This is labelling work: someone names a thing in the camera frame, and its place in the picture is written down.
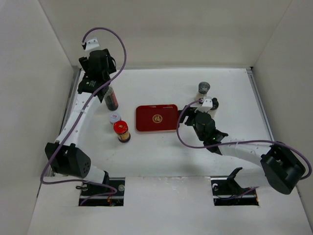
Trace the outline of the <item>soy sauce bottle red label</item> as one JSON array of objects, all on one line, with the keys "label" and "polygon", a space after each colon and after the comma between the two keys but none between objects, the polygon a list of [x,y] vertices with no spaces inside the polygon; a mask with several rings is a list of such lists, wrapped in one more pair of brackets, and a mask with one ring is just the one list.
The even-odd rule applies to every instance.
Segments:
[{"label": "soy sauce bottle red label", "polygon": [[118,102],[111,86],[108,87],[107,92],[104,96],[105,104],[110,111],[115,111],[118,109]]}]

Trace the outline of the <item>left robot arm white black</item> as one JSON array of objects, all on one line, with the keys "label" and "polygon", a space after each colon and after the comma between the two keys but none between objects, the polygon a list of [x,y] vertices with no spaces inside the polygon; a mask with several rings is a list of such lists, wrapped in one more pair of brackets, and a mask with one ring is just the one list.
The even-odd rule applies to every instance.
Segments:
[{"label": "left robot arm white black", "polygon": [[91,118],[109,89],[110,74],[116,72],[116,65],[108,49],[94,50],[79,62],[85,74],[78,85],[74,108],[56,141],[46,144],[45,153],[53,172],[94,182],[94,191],[105,195],[110,189],[108,174],[93,166],[81,145]]}]

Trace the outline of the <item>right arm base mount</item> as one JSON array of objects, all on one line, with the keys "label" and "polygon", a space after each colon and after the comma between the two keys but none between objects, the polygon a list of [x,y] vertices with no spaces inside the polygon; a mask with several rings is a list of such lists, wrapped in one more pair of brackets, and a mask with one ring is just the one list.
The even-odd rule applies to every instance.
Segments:
[{"label": "right arm base mount", "polygon": [[237,174],[242,169],[242,167],[238,167],[228,176],[211,177],[215,206],[259,206],[257,187],[242,188],[235,181]]}]

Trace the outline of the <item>red lid sauce jar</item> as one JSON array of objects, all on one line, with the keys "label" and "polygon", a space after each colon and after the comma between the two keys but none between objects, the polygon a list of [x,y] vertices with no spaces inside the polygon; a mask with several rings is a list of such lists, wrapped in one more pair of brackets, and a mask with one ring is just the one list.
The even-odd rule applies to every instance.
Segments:
[{"label": "red lid sauce jar", "polygon": [[117,121],[113,124],[113,130],[117,134],[118,140],[126,143],[130,140],[131,134],[129,133],[128,125],[125,121]]}]

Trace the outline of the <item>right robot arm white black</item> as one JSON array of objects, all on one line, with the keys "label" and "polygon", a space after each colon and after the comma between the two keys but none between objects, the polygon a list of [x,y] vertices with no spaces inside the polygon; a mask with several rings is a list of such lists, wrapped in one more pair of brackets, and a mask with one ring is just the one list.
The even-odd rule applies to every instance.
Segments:
[{"label": "right robot arm white black", "polygon": [[257,166],[253,170],[234,169],[222,182],[231,194],[244,193],[256,187],[272,187],[288,195],[297,183],[312,173],[311,165],[304,166],[301,154],[284,143],[267,140],[240,141],[219,131],[209,113],[194,107],[179,111],[178,124],[191,126],[202,148],[221,156],[230,156]]}]

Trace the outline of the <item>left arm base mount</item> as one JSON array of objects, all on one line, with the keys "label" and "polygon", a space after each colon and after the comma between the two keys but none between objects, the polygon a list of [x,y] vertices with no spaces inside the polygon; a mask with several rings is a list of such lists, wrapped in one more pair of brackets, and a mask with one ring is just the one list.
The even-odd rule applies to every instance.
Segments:
[{"label": "left arm base mount", "polygon": [[110,178],[109,186],[116,189],[83,183],[75,188],[80,191],[78,206],[121,207],[124,205],[125,178]]}]

